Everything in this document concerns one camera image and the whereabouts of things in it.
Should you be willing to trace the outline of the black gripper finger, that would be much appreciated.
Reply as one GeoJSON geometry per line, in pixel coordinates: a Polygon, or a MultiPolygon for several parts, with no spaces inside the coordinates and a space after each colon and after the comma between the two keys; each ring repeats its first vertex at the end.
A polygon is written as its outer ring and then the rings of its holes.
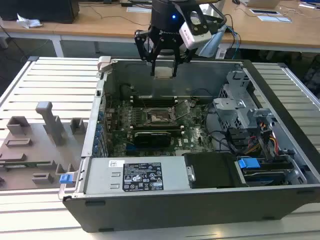
{"type": "Polygon", "coordinates": [[[151,63],[150,75],[155,75],[156,59],[163,48],[163,37],[159,29],[136,30],[134,41],[142,61],[151,63]]]}
{"type": "Polygon", "coordinates": [[[180,49],[176,48],[173,50],[173,52],[174,52],[174,62],[173,62],[173,69],[172,69],[172,77],[176,77],[178,65],[183,63],[189,63],[195,54],[195,50],[186,49],[183,53],[180,53],[180,49]]]}

